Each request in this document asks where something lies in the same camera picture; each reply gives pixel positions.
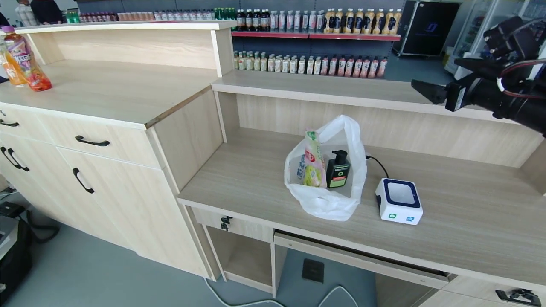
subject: white plastic bag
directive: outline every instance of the white plastic bag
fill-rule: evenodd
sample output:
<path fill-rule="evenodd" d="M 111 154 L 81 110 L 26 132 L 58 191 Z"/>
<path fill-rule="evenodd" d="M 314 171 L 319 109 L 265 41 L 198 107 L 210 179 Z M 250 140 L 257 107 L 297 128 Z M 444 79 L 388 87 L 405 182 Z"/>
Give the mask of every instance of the white plastic bag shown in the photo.
<path fill-rule="evenodd" d="M 284 163 L 284 184 L 309 214 L 326 220 L 347 221 L 360 204 L 366 181 L 366 153 L 360 139 L 360 125 L 345 115 L 340 115 L 317 130 L 325 166 L 333 158 L 332 150 L 348 152 L 351 169 L 344 187 L 333 189 L 302 185 L 296 175 L 305 154 L 305 139 L 286 157 Z"/>

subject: drawer lock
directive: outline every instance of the drawer lock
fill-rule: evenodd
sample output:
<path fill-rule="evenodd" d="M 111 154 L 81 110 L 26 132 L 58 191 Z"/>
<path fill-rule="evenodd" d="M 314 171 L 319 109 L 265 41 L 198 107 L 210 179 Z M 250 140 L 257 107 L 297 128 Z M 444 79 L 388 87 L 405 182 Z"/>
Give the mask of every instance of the drawer lock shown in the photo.
<path fill-rule="evenodd" d="M 513 290 L 510 296 L 506 294 L 506 291 L 502 290 L 495 290 L 495 293 L 497 293 L 498 298 L 507 302 L 518 303 L 527 306 L 542 306 L 541 300 L 538 298 L 538 295 L 534 294 L 531 290 Z"/>

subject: drawer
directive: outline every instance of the drawer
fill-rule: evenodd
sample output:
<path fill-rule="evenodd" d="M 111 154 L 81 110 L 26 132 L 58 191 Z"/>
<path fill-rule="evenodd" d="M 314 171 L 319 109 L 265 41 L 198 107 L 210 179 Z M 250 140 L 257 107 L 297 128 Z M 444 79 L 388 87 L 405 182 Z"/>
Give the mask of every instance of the drawer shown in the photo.
<path fill-rule="evenodd" d="M 471 297 L 481 298 L 490 300 L 492 302 L 497 303 L 503 303 L 504 305 L 511 305 L 511 306 L 524 306 L 522 304 L 513 303 L 513 302 L 505 302 L 501 300 L 496 290 L 505 291 L 508 296 L 512 294 L 513 290 L 518 290 L 519 288 L 511 287 L 503 284 L 496 284 L 494 282 L 484 281 L 480 279 L 475 279 L 471 277 L 466 276 L 457 276 L 454 280 L 452 280 L 449 285 L 443 288 L 445 291 L 464 294 Z M 546 302 L 546 293 L 540 292 L 540 291 L 534 291 L 533 289 L 529 289 L 533 291 L 535 295 L 537 295 L 543 303 Z"/>
<path fill-rule="evenodd" d="M 224 223 L 222 219 L 227 218 L 225 215 L 199 208 L 192 208 L 192 210 L 198 223 L 218 229 L 222 229 L 222 223 Z M 237 218 L 230 218 L 226 226 L 229 232 L 264 242 L 273 242 L 273 228 Z"/>
<path fill-rule="evenodd" d="M 1 103 L 0 120 L 1 132 L 51 143 L 48 133 L 32 111 L 17 109 L 7 103 Z"/>
<path fill-rule="evenodd" d="M 281 245 L 333 261 L 352 265 L 375 273 L 413 282 L 423 286 L 441 289 L 448 284 L 447 273 L 407 263 L 397 262 L 344 247 L 313 240 L 295 237 L 284 233 L 275 233 L 275 245 Z"/>
<path fill-rule="evenodd" d="M 37 116 L 55 145 L 160 168 L 144 130 L 51 114 Z"/>
<path fill-rule="evenodd" d="M 494 303 L 485 299 L 468 297 L 447 291 L 438 291 L 420 305 L 413 307 L 506 307 L 506 304 Z"/>

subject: bottle cap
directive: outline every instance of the bottle cap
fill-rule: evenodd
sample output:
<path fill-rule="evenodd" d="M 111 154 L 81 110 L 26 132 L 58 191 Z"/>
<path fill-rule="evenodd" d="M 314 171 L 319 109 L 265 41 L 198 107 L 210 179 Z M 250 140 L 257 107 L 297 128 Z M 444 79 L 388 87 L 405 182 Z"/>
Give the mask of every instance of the bottle cap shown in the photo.
<path fill-rule="evenodd" d="M 336 155 L 336 164 L 346 164 L 348 153 L 345 150 L 332 151 L 332 154 Z"/>
<path fill-rule="evenodd" d="M 12 26 L 3 26 L 2 31 L 4 31 L 4 33 L 13 33 L 15 32 L 15 29 L 13 29 Z"/>

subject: red shelf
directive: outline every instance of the red shelf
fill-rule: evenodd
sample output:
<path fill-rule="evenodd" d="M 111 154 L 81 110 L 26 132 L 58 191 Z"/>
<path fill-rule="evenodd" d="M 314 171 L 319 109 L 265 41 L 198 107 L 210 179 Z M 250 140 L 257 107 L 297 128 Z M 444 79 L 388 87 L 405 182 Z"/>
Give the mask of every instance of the red shelf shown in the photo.
<path fill-rule="evenodd" d="M 356 40 L 389 40 L 398 42 L 400 35 L 381 35 L 381 34 L 334 34 L 334 33 L 311 33 L 309 38 L 313 39 L 356 39 Z"/>
<path fill-rule="evenodd" d="M 246 31 L 232 31 L 232 36 L 240 36 L 240 37 L 309 38 L 309 34 L 308 34 L 308 33 L 289 33 L 289 32 L 246 32 Z"/>

